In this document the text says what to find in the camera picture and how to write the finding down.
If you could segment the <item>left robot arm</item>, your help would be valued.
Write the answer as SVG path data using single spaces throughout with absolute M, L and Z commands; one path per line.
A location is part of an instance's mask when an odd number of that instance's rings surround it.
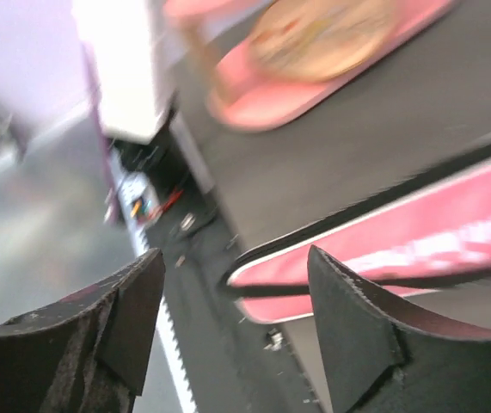
M 163 1 L 75 1 L 77 32 L 110 138 L 147 145 L 162 130 L 176 86 L 167 53 Z

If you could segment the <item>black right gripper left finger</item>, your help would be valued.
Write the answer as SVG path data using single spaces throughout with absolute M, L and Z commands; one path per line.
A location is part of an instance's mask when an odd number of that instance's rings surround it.
M 0 324 L 0 412 L 130 412 L 163 295 L 162 252 Z

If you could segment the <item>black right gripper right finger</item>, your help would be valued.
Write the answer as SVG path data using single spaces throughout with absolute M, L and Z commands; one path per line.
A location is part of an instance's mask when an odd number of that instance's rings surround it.
M 491 413 L 491 329 L 413 304 L 317 247 L 308 276 L 333 411 Z

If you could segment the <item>pink racket bag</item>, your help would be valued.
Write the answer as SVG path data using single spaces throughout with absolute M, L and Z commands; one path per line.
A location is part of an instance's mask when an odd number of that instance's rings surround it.
M 240 256 L 220 282 L 258 324 L 308 317 L 311 246 L 402 296 L 491 268 L 491 140 Z

